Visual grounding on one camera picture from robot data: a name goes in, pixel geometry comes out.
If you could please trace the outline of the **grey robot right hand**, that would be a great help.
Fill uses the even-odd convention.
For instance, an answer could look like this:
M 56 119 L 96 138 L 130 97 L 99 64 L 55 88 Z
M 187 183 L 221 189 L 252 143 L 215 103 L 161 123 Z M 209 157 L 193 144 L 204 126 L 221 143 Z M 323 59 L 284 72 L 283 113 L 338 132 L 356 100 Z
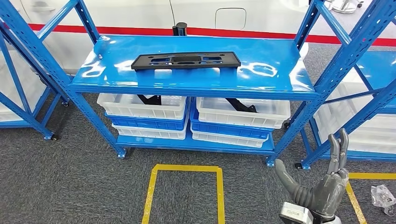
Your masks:
M 348 182 L 347 148 L 349 136 L 344 128 L 340 138 L 328 136 L 331 144 L 330 161 L 326 174 L 315 187 L 298 184 L 286 171 L 284 163 L 275 159 L 275 172 L 289 192 L 293 203 L 284 202 L 279 217 L 285 224 L 339 224 L 335 212 L 341 202 Z

